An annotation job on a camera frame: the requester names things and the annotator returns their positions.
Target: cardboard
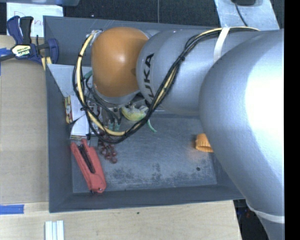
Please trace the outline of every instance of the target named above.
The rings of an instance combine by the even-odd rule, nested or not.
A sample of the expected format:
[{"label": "cardboard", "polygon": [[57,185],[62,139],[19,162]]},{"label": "cardboard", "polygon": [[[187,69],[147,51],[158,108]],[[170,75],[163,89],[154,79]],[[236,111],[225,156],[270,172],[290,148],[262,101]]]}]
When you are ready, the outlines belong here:
[{"label": "cardboard", "polygon": [[[0,35],[0,48],[14,44]],[[0,204],[48,201],[46,105],[42,66],[16,59],[1,63]]]}]

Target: orange object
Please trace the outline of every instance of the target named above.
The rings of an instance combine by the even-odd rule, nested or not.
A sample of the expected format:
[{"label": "orange object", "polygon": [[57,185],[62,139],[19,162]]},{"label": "orange object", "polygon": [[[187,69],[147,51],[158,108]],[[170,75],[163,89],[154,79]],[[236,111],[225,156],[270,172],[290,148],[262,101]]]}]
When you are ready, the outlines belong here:
[{"label": "orange object", "polygon": [[133,27],[113,27],[93,42],[91,64],[93,83],[106,97],[122,97],[136,92],[136,64],[148,37]]},{"label": "orange object", "polygon": [[214,152],[213,149],[211,148],[207,136],[204,133],[200,133],[196,136],[195,148],[203,152],[209,152],[209,153]]},{"label": "orange object", "polygon": [[70,144],[71,151],[78,163],[83,177],[91,192],[102,193],[107,187],[104,171],[96,150],[88,146],[87,140],[82,139],[81,145]]}]

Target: yellow cable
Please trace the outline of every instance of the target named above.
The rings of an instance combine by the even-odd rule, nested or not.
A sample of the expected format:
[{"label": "yellow cable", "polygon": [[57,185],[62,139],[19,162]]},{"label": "yellow cable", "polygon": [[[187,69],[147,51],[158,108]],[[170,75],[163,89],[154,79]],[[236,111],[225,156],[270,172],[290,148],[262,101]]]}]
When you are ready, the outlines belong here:
[{"label": "yellow cable", "polygon": [[46,71],[46,60],[44,57],[41,58],[41,63],[42,63],[42,66],[43,66],[43,70]]},{"label": "yellow cable", "polygon": [[[256,28],[253,28],[253,27],[246,27],[246,26],[240,26],[240,27],[235,27],[235,28],[243,28],[243,29],[252,29],[252,30],[256,30],[256,31],[259,31],[258,29]],[[205,32],[202,32],[200,34],[198,34],[196,36],[196,38],[199,38],[201,36],[204,36],[204,35],[207,35],[209,33],[212,33],[212,32],[216,32],[216,31],[221,31],[222,30],[222,27],[219,27],[219,28],[214,28],[214,29],[211,29],[211,30],[207,30]],[[81,86],[81,65],[82,65],[82,57],[87,49],[87,46],[88,44],[90,43],[90,41],[92,40],[94,34],[97,33],[97,31],[93,31],[91,32],[91,34],[88,36],[88,38],[85,40],[82,48],[81,48],[81,51],[79,53],[79,57],[78,57],[78,60],[77,60],[77,63],[76,63],[76,81],[77,81],[77,88],[78,88],[78,93],[79,93],[79,98],[81,100],[81,102],[86,105],[85,103],[85,98],[84,98],[84,93],[83,93],[83,88]],[[171,84],[172,80],[174,79],[175,75],[176,75],[177,71],[176,71],[176,68],[173,69],[172,71],[172,74],[169,76],[168,80],[166,81],[165,85],[163,86],[163,89],[161,90],[160,94],[158,95],[158,98],[157,100],[155,100],[155,104],[154,104],[154,107],[160,103],[162,101],[162,97],[164,96],[164,93],[165,93],[165,89]],[[106,128],[102,123],[100,123],[95,117],[94,115],[90,112],[90,111],[87,111],[90,119],[103,131],[107,132],[109,135],[112,135],[112,136],[124,136],[126,134],[127,131],[113,131],[113,130],[110,130],[108,128]],[[138,126],[140,125],[140,122],[137,123],[135,126],[133,126],[131,129],[132,130],[135,130]]]}]

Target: gray tray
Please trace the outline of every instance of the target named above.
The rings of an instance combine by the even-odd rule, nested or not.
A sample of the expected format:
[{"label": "gray tray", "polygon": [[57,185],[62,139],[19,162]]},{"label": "gray tray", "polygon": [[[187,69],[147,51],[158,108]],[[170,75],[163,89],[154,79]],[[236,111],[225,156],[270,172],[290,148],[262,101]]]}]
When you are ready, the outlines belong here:
[{"label": "gray tray", "polygon": [[[52,16],[45,17],[44,26],[45,38],[58,40],[58,63],[63,65],[76,63],[85,36],[95,29],[115,26],[157,31],[198,29],[198,26]],[[89,49],[83,64],[90,66]],[[118,163],[111,164],[100,156],[107,189],[103,194],[89,193],[70,151],[64,97],[49,68],[46,69],[46,86],[51,213],[243,198],[214,154],[195,149],[196,135],[203,132],[200,120],[162,112],[151,117],[157,133],[144,126],[116,145]]]}]

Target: clamp handle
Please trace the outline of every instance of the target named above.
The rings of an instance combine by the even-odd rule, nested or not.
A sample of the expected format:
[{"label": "clamp handle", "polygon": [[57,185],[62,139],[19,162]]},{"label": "clamp handle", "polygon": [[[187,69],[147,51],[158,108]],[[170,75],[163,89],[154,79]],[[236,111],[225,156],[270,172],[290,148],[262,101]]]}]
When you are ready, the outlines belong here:
[{"label": "clamp handle", "polygon": [[19,19],[20,16],[16,15],[6,22],[6,29],[8,30],[9,35],[13,37],[16,45],[21,45],[24,41],[19,29]]},{"label": "clamp handle", "polygon": [[56,64],[59,58],[59,46],[58,41],[55,38],[47,40],[50,49],[50,59],[53,64]]},{"label": "clamp handle", "polygon": [[33,20],[34,20],[34,18],[31,16],[25,16],[25,17],[20,18],[19,25],[20,25],[20,28],[22,31],[23,44],[25,44],[25,45],[31,44],[30,34],[31,34],[31,24],[32,24]]},{"label": "clamp handle", "polygon": [[81,143],[84,154],[74,142],[70,144],[71,151],[79,165],[88,189],[93,193],[102,193],[107,188],[107,182],[98,154],[94,147],[88,146],[86,139],[82,139]]}]

